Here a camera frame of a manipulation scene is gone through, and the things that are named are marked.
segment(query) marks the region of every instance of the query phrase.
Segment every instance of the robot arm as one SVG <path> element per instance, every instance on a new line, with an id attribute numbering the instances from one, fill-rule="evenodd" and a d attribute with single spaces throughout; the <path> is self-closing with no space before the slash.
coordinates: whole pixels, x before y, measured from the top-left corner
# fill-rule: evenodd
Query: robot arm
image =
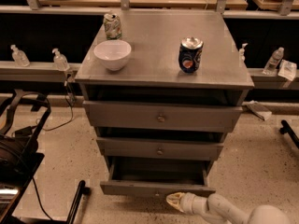
<path id="1" fill-rule="evenodd" d="M 247 215 L 216 193 L 203 198 L 189 192 L 178 192 L 168 195 L 166 201 L 180 212 L 199 215 L 211 224 L 291 224 L 287 216 L 274 206 L 261 205 Z"/>

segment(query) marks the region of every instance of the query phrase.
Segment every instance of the floor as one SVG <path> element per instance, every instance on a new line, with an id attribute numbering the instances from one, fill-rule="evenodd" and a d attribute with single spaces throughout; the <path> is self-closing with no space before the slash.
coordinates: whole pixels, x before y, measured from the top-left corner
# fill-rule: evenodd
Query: floor
<path id="1" fill-rule="evenodd" d="M 45 129 L 71 118 L 67 103 L 50 97 L 52 112 Z M 84 179 L 91 195 L 84 196 L 76 224 L 100 223 L 205 223 L 199 216 L 188 216 L 164 200 L 107 196 L 100 189 L 108 172 L 96 145 L 96 135 L 80 107 L 73 108 L 73 120 L 39 135 L 39 151 L 45 159 L 36 173 L 36 183 L 44 209 L 54 219 L 66 219 L 78 182 Z M 273 114 L 263 121 L 244 106 L 233 133 L 226 140 L 221 157 L 208 176 L 209 186 L 246 213 L 261 204 L 280 208 L 292 224 L 299 224 L 299 149 L 287 134 L 280 134 L 282 119 L 299 134 L 299 105 L 262 103 Z M 18 110 L 15 127 L 35 122 L 41 111 Z M 26 190 L 15 216 L 45 217 L 39 208 L 34 186 Z"/>

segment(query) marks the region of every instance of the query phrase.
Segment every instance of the cabinet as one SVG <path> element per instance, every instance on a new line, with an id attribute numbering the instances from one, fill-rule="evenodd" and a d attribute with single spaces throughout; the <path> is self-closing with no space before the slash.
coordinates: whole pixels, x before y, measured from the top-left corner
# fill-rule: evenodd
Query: cabinet
<path id="1" fill-rule="evenodd" d="M 161 197 L 177 191 L 207 196 L 207 175 L 234 130 L 253 87 L 219 13 L 191 10 L 117 10 L 129 63 L 106 70 L 93 49 L 76 75 L 84 108 L 97 133 L 109 180 L 105 194 Z M 178 66 L 180 39 L 204 40 L 200 68 Z"/>

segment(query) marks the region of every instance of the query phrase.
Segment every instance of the silver can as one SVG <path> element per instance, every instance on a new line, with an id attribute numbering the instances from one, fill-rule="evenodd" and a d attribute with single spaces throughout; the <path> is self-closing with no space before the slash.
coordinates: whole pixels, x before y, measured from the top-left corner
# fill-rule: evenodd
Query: silver can
<path id="1" fill-rule="evenodd" d="M 179 67 L 185 73 L 193 73 L 199 67 L 204 42 L 198 38 L 187 37 L 181 40 L 179 47 Z"/>
<path id="2" fill-rule="evenodd" d="M 118 15 L 112 13 L 105 14 L 103 24 L 107 40 L 121 39 L 121 20 Z"/>

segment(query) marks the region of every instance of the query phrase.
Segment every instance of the drawer handle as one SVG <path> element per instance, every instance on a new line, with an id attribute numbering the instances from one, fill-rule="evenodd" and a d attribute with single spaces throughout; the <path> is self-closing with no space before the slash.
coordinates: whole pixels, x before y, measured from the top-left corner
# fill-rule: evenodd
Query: drawer handle
<path id="1" fill-rule="evenodd" d="M 163 150 L 160 147 L 157 149 L 157 154 L 163 155 Z"/>
<path id="2" fill-rule="evenodd" d="M 165 122 L 166 118 L 163 115 L 159 115 L 157 120 L 161 123 Z"/>

